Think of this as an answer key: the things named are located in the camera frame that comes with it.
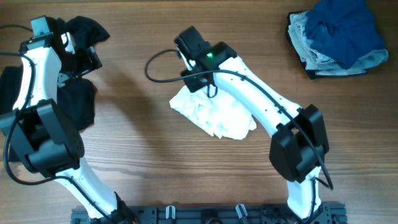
dark blue cloth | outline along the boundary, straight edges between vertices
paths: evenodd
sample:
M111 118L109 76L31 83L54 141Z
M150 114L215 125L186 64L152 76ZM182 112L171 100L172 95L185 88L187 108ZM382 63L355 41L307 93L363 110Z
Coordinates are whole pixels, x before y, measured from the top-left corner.
M363 55L386 45L365 0L321 0L307 12L305 35L311 48L349 69Z

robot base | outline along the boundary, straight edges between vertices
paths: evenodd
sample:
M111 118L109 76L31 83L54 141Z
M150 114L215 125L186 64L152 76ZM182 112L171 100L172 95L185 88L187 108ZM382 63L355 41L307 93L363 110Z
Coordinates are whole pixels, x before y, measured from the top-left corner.
M245 207L129 207L140 224L300 224L287 204ZM340 203L322 203L311 224L347 224L346 209ZM71 224L90 223L87 211L72 210Z

table surface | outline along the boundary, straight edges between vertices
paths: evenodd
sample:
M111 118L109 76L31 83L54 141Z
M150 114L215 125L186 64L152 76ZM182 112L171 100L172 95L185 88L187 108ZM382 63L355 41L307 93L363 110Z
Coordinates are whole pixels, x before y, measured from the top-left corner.
M335 185L324 201L345 203L350 223L395 223L398 212L397 1L369 1L390 59L367 75L310 80L285 39L290 11L314 0L147 1L2 4L1 24L29 26L43 14L98 21L110 34L96 46L103 67L85 78L98 89L95 123L82 132L88 163L128 205L248 205L284 203L285 180L269 162L264 128L243 141L212 138L169 106L183 82L157 84L144 76L148 58L174 48L174 38L195 25L205 39L224 41L274 90L323 113L330 142L326 166ZM0 30L0 49L15 52L30 33ZM19 65L3 57L0 69ZM157 78L184 69L174 55L152 64ZM21 165L22 179L36 180ZM68 223L80 206L56 182L14 183L0 164L0 223Z

crumpled white cloth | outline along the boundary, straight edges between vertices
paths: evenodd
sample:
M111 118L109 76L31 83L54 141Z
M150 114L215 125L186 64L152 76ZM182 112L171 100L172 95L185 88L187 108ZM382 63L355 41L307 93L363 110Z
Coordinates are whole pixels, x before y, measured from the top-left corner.
M210 96L215 87L210 85ZM207 97L207 87L191 93L187 86L170 100L170 107L187 117L211 136L242 140L257 128L251 113L233 96L218 89Z

stack of folded clothes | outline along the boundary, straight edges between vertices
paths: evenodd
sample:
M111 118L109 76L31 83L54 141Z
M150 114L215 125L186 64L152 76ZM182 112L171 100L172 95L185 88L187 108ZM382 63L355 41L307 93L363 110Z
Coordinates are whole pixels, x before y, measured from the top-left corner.
M287 19L286 37L311 79L363 74L388 59L365 0L321 0Z

